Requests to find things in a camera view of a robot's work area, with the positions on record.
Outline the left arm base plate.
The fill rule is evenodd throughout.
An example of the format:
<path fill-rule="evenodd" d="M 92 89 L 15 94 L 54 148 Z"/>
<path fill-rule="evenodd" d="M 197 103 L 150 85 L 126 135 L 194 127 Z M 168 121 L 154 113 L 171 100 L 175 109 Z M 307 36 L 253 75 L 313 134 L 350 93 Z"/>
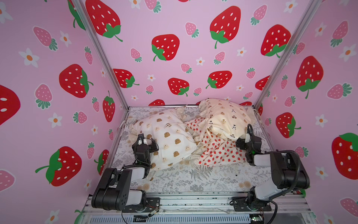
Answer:
<path fill-rule="evenodd" d="M 149 197 L 138 205 L 128 205 L 123 213 L 154 213 L 159 211 L 160 198 Z"/>

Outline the cream cookie-print pillow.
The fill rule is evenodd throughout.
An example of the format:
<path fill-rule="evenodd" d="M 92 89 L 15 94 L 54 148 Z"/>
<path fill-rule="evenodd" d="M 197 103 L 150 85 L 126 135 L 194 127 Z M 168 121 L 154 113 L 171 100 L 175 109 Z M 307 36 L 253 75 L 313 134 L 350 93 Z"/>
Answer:
<path fill-rule="evenodd" d="M 183 119 L 184 108 L 167 109 L 129 125 L 131 139 L 139 134 L 154 139 L 158 151 L 150 153 L 151 170 L 164 170 L 185 160 L 198 148 Z"/>

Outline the white strawberry-print pillowcase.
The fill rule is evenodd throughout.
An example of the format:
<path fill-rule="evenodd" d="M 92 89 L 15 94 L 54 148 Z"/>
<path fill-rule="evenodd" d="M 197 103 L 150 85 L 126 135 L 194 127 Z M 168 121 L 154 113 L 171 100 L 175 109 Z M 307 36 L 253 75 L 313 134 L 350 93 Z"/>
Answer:
<path fill-rule="evenodd" d="M 203 120 L 204 118 L 199 117 L 185 122 L 185 130 L 193 136 L 198 146 L 187 159 L 189 164 L 215 167 L 247 161 L 245 152 L 236 147 L 236 141 L 200 127 Z"/>

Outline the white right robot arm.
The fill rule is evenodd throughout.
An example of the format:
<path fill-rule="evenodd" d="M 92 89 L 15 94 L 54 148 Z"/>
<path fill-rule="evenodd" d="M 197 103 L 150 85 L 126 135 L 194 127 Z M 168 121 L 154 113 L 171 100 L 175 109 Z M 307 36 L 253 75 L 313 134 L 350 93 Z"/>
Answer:
<path fill-rule="evenodd" d="M 236 141 L 236 146 L 245 151 L 249 165 L 271 169 L 269 180 L 252 187 L 247 196 L 232 199 L 230 204 L 236 211 L 270 211 L 269 204 L 273 199 L 310 186 L 309 176 L 297 152 L 284 150 L 263 153 L 261 145 L 261 138 L 250 134 L 247 134 L 246 139 Z"/>

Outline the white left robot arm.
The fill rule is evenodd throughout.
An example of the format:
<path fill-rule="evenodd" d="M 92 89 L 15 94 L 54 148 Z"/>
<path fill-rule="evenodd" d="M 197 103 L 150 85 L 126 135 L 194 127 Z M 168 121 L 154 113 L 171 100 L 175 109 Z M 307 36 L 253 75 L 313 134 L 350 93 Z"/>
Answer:
<path fill-rule="evenodd" d="M 151 153 L 159 147 L 153 138 L 139 134 L 132 145 L 135 162 L 121 169 L 106 168 L 92 196 L 91 206 L 103 210 L 142 212 L 151 208 L 144 190 L 131 189 L 131 183 L 147 178 L 151 168 Z"/>

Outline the cream bear-print pillow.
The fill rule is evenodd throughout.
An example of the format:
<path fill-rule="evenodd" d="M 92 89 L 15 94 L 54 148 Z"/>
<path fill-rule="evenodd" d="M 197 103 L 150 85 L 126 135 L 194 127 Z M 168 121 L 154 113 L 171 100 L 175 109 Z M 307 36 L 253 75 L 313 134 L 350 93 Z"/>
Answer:
<path fill-rule="evenodd" d="M 253 124 L 247 110 L 236 103 L 220 99 L 206 99 L 199 104 L 200 116 L 204 119 L 199 127 L 223 139 L 237 140 L 247 134 Z"/>

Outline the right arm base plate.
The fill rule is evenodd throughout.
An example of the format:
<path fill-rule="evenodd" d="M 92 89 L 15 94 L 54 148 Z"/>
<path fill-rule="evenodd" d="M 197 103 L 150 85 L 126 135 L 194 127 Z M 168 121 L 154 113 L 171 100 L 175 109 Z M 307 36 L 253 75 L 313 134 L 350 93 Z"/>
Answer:
<path fill-rule="evenodd" d="M 235 211 L 272 211 L 269 201 L 259 199 L 249 199 L 248 197 L 234 197 L 229 205 L 234 207 Z"/>

